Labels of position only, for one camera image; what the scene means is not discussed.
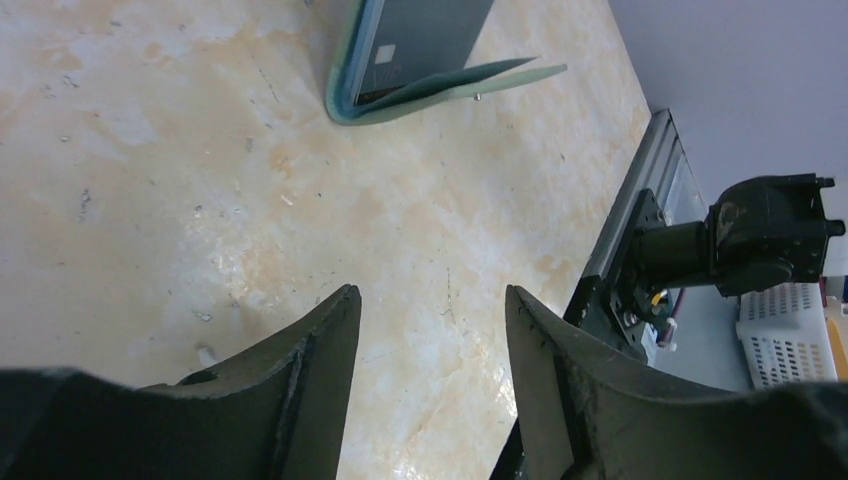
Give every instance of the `white crate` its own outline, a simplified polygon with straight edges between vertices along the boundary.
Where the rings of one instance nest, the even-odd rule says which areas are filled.
[[[742,295],[736,334],[757,389],[836,380],[816,283],[784,283]]]

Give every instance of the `yellow object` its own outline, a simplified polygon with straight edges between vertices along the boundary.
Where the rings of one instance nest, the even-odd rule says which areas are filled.
[[[827,336],[830,338],[830,349],[833,352],[833,364],[836,366],[836,378],[840,382],[848,381],[848,350],[842,338],[839,326],[832,318],[827,319]]]
[[[665,296],[666,296],[667,294],[668,294],[668,292],[666,292],[665,290],[663,290],[662,292],[660,292],[660,293],[658,293],[658,294],[654,295],[654,297],[653,297],[653,298],[651,298],[651,305],[653,305],[653,306],[655,306],[655,307],[656,307],[657,305],[659,305],[659,304],[660,304],[660,302],[662,301],[662,299],[663,299],[663,298],[665,298]]]

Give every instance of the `marble surface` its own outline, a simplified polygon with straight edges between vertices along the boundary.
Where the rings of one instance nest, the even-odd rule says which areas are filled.
[[[606,0],[498,0],[472,55],[569,71],[344,128],[332,0],[0,1],[0,365],[174,382],[344,283],[339,478],[486,478],[503,293],[562,311],[649,119]]]

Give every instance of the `green tablet case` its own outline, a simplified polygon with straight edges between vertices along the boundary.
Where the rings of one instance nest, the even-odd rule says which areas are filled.
[[[341,125],[371,125],[387,122],[412,112],[455,98],[497,92],[526,85],[566,70],[566,65],[536,68],[493,78],[524,65],[533,58],[517,58],[487,63],[464,70],[431,75],[362,106],[349,107],[344,99],[350,92],[342,91],[343,74],[351,64],[351,47],[357,29],[362,24],[365,0],[355,0],[351,14],[342,27],[339,46],[333,57],[324,103],[330,118]]]

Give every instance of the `gray wall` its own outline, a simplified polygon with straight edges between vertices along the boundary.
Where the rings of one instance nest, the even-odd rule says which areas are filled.
[[[610,0],[704,200],[757,175],[848,177],[848,0]]]
[[[686,289],[674,334],[676,352],[659,352],[654,367],[676,377],[744,392],[753,388],[742,344],[736,336],[739,306],[715,287]]]

